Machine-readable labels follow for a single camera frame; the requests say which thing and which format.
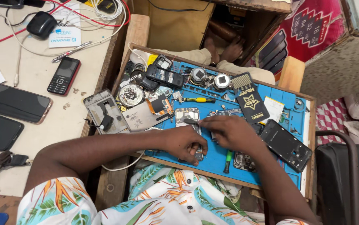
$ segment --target red poster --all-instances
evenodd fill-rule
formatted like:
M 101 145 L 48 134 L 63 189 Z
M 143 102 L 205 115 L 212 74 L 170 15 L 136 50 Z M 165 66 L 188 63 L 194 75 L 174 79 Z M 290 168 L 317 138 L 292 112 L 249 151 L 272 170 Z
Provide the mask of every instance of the red poster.
M 347 32 L 339 0 L 299 0 L 251 59 L 251 65 L 271 71 L 280 79 L 287 56 L 303 62 L 313 58 Z

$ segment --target black chair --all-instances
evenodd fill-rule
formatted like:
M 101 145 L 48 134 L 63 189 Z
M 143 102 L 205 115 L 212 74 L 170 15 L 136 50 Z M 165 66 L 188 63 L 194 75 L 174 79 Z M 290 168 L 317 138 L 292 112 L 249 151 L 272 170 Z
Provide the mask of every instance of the black chair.
M 328 143 L 315 150 L 317 192 L 324 225 L 359 225 L 359 145 L 339 131 L 316 131 L 316 136 L 335 135 L 346 145 Z

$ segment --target white table surface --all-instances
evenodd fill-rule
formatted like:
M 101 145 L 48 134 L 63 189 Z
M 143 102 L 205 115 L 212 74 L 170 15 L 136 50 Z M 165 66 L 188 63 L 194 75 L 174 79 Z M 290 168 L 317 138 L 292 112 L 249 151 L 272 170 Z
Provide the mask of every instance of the white table surface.
M 50 5 L 46 3 L 43 11 L 47 11 L 49 8 Z M 81 4 L 81 8 L 91 9 L 84 4 Z M 25 6 L 21 10 L 10 10 L 9 18 L 12 20 L 12 23 L 18 23 L 26 14 L 40 10 L 39 8 Z M 0 8 L 0 13 L 5 14 L 6 8 Z M 94 13 L 89 11 L 82 10 L 81 13 L 89 17 L 96 17 Z M 88 26 L 88 23 L 82 22 L 82 27 Z M 99 40 L 102 36 L 109 36 L 112 34 L 112 29 L 113 27 L 108 27 L 95 31 L 82 31 L 82 43 L 90 40 Z M 0 39 L 11 34 L 11 29 L 4 23 L 4 18 L 0 16 Z M 18 38 L 22 40 L 27 34 L 28 32 L 24 31 L 18 35 Z M 79 51 L 72 55 L 72 58 L 79 59 L 82 62 L 82 66 L 67 96 L 53 95 L 47 92 L 47 86 L 59 64 L 51 63 L 54 57 L 38 56 L 22 49 L 18 88 L 50 97 L 54 104 L 42 124 L 35 125 L 20 121 L 25 125 L 25 128 L 12 146 L 11 152 L 28 155 L 29 159 L 33 159 L 37 152 L 50 144 L 81 136 L 84 125 L 83 118 L 87 116 L 87 110 L 82 101 L 94 93 L 108 43 L 106 41 L 91 49 Z M 32 51 L 46 54 L 60 53 L 72 49 L 48 49 L 47 40 L 39 41 L 35 38 L 27 38 L 24 45 Z M 18 47 L 19 44 L 14 37 L 0 43 L 0 70 L 6 79 L 4 84 L 9 86 L 13 86 Z M 73 93 L 74 88 L 79 89 L 76 94 Z M 64 109 L 63 107 L 66 104 L 69 104 L 69 107 Z M 0 195 L 21 197 L 29 170 L 30 166 L 24 166 L 0 172 Z

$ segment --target phone keypad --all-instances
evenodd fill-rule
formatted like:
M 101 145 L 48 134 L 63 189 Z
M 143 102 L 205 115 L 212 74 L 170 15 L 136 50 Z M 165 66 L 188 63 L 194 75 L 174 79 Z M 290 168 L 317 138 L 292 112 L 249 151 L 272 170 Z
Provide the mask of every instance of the phone keypad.
M 60 78 L 53 78 L 47 88 L 48 92 L 64 95 L 68 88 L 68 81 Z

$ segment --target person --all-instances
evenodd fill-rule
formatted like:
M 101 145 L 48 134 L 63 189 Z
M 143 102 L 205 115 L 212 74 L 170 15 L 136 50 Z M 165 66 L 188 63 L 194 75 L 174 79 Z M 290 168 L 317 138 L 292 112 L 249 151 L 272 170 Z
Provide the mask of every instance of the person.
M 225 70 L 234 74 L 242 74 L 249 72 L 252 79 L 266 82 L 275 85 L 276 81 L 272 72 L 256 67 L 241 67 L 236 66 L 232 62 L 235 61 L 243 53 L 243 44 L 245 42 L 241 37 L 236 37 L 232 43 L 222 52 L 221 55 L 217 53 L 214 41 L 213 32 L 207 29 L 204 48 L 200 50 L 171 52 L 167 50 L 158 50 L 163 53 L 168 53 L 177 57 L 192 60 L 204 65 L 216 65 L 217 69 Z
M 243 118 L 212 116 L 199 125 L 214 132 L 220 146 L 254 159 L 277 224 L 317 224 L 305 198 Z M 132 177 L 128 201 L 100 212 L 79 179 L 79 174 L 144 149 L 164 150 L 197 166 L 193 155 L 199 145 L 207 155 L 207 141 L 188 125 L 88 136 L 47 146 L 33 161 L 17 224 L 256 225 L 229 199 L 219 180 L 192 171 L 153 163 Z

